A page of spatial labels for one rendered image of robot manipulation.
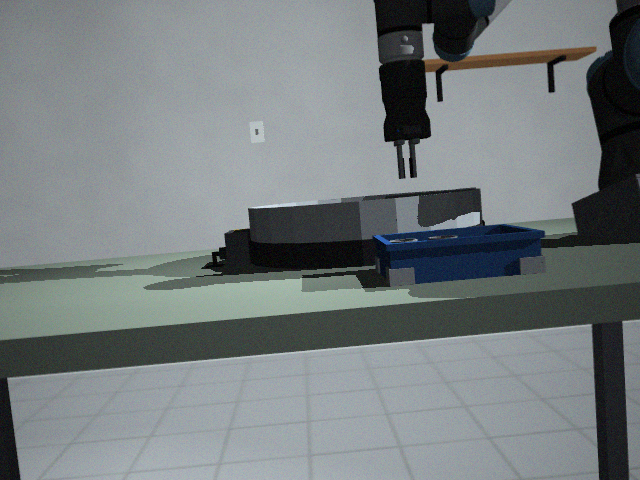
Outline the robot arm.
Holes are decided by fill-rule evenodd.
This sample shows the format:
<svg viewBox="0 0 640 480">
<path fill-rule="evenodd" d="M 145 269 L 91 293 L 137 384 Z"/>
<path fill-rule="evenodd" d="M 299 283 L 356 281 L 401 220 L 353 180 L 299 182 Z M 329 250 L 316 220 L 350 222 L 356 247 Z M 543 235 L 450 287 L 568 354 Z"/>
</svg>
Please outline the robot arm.
<svg viewBox="0 0 640 480">
<path fill-rule="evenodd" d="M 422 32 L 422 24 L 434 23 L 436 54 L 458 62 L 512 0 L 373 1 L 377 37 Z M 602 150 L 599 190 L 640 174 L 640 0 L 616 0 L 616 5 L 609 23 L 612 50 L 597 58 L 586 75 Z"/>
</svg>

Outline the blue crate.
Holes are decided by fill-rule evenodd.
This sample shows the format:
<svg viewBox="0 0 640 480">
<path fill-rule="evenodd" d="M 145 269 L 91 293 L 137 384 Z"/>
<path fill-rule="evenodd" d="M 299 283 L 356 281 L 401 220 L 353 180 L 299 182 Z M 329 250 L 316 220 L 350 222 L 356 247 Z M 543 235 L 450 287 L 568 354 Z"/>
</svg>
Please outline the blue crate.
<svg viewBox="0 0 640 480">
<path fill-rule="evenodd" d="M 429 240 L 456 235 L 458 238 Z M 392 286 L 546 273 L 545 231 L 507 225 L 373 235 L 375 267 Z M 385 239 L 384 239 L 385 238 Z M 417 239 L 391 243 L 391 240 Z"/>
</svg>

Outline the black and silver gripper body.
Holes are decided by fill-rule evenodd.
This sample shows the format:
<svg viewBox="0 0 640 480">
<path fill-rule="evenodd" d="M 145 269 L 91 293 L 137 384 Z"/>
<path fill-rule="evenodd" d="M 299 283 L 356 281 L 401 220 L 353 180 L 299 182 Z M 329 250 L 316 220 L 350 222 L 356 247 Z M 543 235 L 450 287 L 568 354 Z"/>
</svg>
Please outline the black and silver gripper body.
<svg viewBox="0 0 640 480">
<path fill-rule="evenodd" d="M 425 110 L 427 89 L 423 34 L 398 31 L 378 37 L 382 102 L 386 118 L 384 141 L 431 137 Z M 420 60 L 418 60 L 420 59 Z"/>
</svg>

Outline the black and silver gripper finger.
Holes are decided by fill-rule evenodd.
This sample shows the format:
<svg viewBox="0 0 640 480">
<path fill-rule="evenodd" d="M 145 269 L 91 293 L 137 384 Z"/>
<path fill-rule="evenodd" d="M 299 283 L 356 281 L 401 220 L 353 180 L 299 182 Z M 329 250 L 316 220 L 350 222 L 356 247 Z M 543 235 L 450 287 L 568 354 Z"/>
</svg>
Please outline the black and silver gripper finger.
<svg viewBox="0 0 640 480">
<path fill-rule="evenodd" d="M 410 158 L 409 158 L 410 178 L 417 177 L 415 144 L 419 144 L 419 143 L 420 143 L 420 138 L 414 138 L 408 141 L 409 151 L 410 151 Z"/>
<path fill-rule="evenodd" d="M 402 155 L 402 145 L 405 144 L 405 140 L 397 140 L 394 142 L 394 147 L 397 147 L 397 160 L 398 160 L 398 173 L 399 179 L 405 179 L 405 166 L 404 158 Z"/>
</svg>

